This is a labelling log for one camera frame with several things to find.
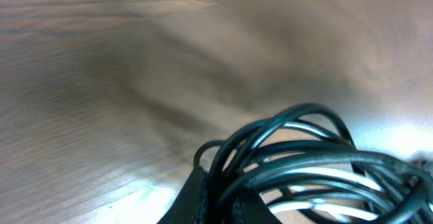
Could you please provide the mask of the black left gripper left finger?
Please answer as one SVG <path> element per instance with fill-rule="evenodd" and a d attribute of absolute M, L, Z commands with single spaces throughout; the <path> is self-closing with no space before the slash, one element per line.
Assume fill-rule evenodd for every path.
<path fill-rule="evenodd" d="M 208 212 L 207 173 L 196 166 L 158 224 L 203 224 Z"/>

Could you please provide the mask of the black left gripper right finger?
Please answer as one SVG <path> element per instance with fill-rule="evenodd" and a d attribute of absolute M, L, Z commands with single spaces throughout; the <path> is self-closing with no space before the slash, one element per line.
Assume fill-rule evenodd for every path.
<path fill-rule="evenodd" d="M 281 224 L 253 189 L 241 189 L 226 215 L 227 224 Z"/>

